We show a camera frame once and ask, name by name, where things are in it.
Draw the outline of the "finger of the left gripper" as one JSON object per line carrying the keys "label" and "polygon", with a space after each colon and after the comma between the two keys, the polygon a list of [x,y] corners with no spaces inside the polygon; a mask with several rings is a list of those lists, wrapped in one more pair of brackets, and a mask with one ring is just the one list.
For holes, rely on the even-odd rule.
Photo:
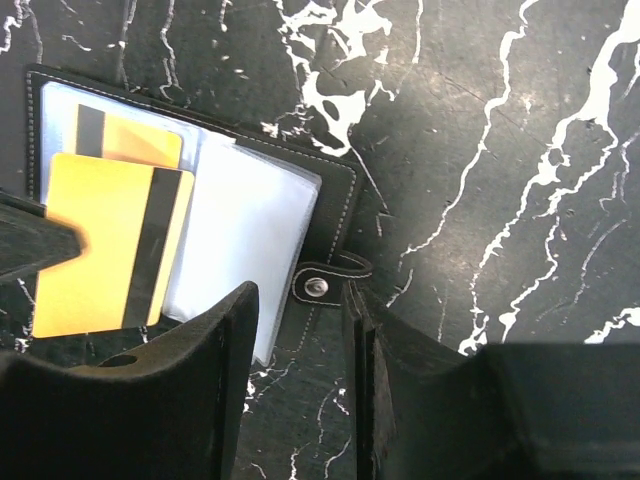
{"label": "finger of the left gripper", "polygon": [[1,192],[1,283],[79,257],[86,247],[71,226],[45,217],[43,204]]}

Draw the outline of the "black leather card holder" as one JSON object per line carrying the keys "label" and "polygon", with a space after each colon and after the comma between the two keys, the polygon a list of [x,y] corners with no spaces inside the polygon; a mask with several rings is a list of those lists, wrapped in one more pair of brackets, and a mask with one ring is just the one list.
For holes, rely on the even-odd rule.
{"label": "black leather card holder", "polygon": [[66,153],[78,104],[182,138],[177,169],[194,185],[164,314],[185,322],[243,281],[259,289],[253,358],[297,351],[319,312],[336,307],[371,263],[343,249],[362,183],[354,163],[250,134],[200,114],[52,67],[26,69],[28,182],[47,203],[52,159]]}

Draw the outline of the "gold credit card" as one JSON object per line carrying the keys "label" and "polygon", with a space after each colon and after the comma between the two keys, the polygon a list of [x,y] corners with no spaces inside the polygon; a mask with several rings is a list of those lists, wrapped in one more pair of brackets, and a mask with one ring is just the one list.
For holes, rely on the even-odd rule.
{"label": "gold credit card", "polygon": [[46,216],[82,249],[39,273],[34,336],[157,324],[193,185],[188,171],[56,154]]}
{"label": "gold credit card", "polygon": [[177,169],[182,138],[151,125],[78,104],[66,153]]}

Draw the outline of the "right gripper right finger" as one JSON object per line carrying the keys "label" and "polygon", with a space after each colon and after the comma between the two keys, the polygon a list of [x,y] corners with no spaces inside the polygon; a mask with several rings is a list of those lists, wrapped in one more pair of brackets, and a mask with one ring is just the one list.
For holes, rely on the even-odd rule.
{"label": "right gripper right finger", "polygon": [[491,344],[466,357],[356,282],[342,290],[360,479],[635,479],[635,344]]}

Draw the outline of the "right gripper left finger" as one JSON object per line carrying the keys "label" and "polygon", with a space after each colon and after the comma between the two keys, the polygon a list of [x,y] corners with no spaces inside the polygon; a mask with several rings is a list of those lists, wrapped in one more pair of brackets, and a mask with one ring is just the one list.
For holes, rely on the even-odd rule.
{"label": "right gripper left finger", "polygon": [[97,366],[1,355],[5,479],[227,479],[257,332],[245,282]]}

